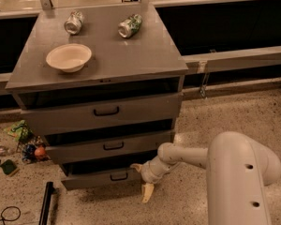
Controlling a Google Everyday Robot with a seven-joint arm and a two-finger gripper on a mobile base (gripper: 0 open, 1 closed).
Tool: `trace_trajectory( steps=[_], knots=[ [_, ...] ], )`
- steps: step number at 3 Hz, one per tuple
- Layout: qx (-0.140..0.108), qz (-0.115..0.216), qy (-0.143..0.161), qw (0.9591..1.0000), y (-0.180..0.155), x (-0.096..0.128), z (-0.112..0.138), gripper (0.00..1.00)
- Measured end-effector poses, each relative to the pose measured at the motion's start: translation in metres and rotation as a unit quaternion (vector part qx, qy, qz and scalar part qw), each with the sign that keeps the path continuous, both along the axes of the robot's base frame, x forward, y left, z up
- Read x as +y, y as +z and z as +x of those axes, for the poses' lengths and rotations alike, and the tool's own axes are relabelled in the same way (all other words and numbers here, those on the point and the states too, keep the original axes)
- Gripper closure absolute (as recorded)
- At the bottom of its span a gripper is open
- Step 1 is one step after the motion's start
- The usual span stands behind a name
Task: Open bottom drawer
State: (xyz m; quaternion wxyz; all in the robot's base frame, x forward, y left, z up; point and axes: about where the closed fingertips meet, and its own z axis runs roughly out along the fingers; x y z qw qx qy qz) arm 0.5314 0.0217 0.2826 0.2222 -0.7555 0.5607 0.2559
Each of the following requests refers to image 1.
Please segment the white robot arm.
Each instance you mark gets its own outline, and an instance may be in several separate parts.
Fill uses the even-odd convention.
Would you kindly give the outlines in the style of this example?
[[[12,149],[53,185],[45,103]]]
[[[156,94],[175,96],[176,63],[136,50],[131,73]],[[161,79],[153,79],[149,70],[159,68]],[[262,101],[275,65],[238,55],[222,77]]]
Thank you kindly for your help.
[[[218,134],[206,148],[165,142],[156,157],[131,165],[144,181],[144,203],[155,184],[181,163],[206,171],[209,225],[272,225],[264,188],[281,176],[281,161],[273,150],[233,131]]]

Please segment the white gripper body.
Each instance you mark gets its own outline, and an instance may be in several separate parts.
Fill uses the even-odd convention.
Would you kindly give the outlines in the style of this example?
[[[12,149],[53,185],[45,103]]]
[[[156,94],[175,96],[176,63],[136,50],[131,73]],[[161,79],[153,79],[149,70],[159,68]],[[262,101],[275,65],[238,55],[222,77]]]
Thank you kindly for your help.
[[[156,184],[165,174],[171,173],[179,165],[179,162],[169,164],[162,161],[159,157],[154,157],[152,160],[149,160],[142,165],[140,174],[144,182]]]

